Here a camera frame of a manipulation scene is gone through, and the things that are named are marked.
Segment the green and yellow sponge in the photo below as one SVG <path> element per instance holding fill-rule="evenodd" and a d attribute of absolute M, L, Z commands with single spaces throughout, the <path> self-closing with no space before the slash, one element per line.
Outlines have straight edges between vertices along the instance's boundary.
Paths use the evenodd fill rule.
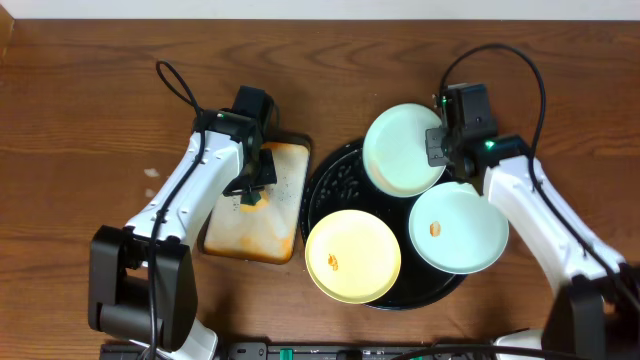
<path fill-rule="evenodd" d="M 269 204 L 269 196 L 265 190 L 253 191 L 240 198 L 240 211 L 245 213 L 258 212 Z"/>

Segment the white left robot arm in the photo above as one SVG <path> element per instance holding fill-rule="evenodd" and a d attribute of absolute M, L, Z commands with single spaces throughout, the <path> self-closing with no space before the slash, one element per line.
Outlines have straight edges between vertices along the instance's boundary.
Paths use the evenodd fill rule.
<path fill-rule="evenodd" d="M 220 195 L 257 197 L 276 180 L 263 149 L 270 109 L 204 111 L 153 200 L 90 244 L 88 321 L 137 345 L 140 359 L 212 359 L 217 335 L 196 318 L 192 251 Z"/>

